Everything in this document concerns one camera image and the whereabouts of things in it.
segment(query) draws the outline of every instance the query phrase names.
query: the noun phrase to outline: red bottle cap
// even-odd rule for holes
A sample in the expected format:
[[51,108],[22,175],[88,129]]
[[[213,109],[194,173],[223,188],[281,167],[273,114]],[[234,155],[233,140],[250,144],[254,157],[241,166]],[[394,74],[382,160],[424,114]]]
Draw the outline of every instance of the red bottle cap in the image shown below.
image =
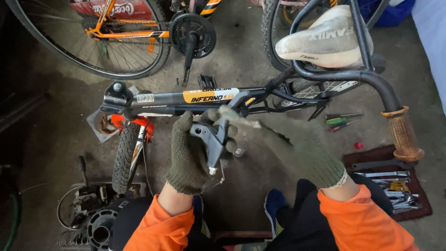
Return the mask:
[[364,148],[364,143],[362,143],[362,142],[358,142],[358,143],[355,143],[355,149],[357,149],[357,150],[361,150],[361,149],[363,149]]

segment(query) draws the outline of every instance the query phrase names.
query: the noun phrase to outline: brake lever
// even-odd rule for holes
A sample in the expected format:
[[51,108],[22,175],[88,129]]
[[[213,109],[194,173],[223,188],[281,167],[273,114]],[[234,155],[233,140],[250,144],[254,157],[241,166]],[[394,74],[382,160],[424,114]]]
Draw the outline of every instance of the brake lever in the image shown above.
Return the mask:
[[[227,105],[229,108],[234,108],[240,105],[246,97],[251,95],[250,91],[239,92]],[[227,140],[227,129],[229,127],[229,120],[221,119],[218,130],[206,123],[194,122],[189,130],[189,134],[199,137],[203,140],[206,147],[207,165],[209,174],[215,175],[217,168],[215,167],[225,152],[225,143]]]

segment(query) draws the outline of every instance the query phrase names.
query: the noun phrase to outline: bicycle seat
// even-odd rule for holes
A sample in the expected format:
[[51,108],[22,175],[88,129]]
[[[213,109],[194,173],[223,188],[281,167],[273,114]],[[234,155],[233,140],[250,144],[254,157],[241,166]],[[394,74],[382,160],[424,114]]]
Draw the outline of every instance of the bicycle seat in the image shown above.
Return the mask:
[[[372,38],[367,28],[365,31],[372,54]],[[363,65],[349,5],[333,7],[307,30],[282,38],[276,44],[276,52],[283,59],[308,61],[326,68],[355,68]]]

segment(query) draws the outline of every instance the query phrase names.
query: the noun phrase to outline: spring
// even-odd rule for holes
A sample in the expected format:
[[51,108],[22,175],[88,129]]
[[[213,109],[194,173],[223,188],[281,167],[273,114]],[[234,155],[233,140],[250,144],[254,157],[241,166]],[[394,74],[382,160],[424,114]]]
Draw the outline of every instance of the spring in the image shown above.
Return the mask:
[[57,245],[61,248],[68,249],[90,249],[86,231],[65,231],[58,240]]

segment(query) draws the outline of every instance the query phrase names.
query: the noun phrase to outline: glove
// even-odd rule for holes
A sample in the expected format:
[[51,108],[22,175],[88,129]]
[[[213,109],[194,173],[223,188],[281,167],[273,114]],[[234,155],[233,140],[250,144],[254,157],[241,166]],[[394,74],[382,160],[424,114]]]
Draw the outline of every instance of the glove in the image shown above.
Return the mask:
[[[203,113],[200,121],[214,124],[217,109]],[[167,172],[166,179],[179,193],[196,195],[202,192],[204,184],[212,176],[207,166],[206,149],[201,138],[191,136],[189,130],[192,126],[192,112],[186,111],[173,125],[172,129],[172,166]],[[230,126],[228,136],[234,137],[237,128]],[[226,154],[220,158],[220,166],[227,167],[237,144],[232,138],[226,143]]]
[[219,113],[235,126],[258,131],[286,168],[317,187],[331,188],[345,183],[345,167],[326,148],[326,130],[317,121],[296,120],[285,113],[269,113],[264,119],[250,121],[226,106],[220,107]]

